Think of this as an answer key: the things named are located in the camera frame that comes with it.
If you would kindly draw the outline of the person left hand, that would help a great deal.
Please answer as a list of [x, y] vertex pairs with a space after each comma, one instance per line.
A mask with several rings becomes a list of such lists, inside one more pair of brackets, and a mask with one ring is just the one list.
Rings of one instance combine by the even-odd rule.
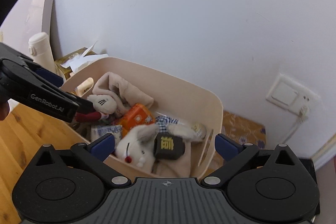
[[6, 117], [9, 115], [9, 112], [10, 112], [9, 103], [7, 101], [0, 103], [0, 121], [5, 120]]

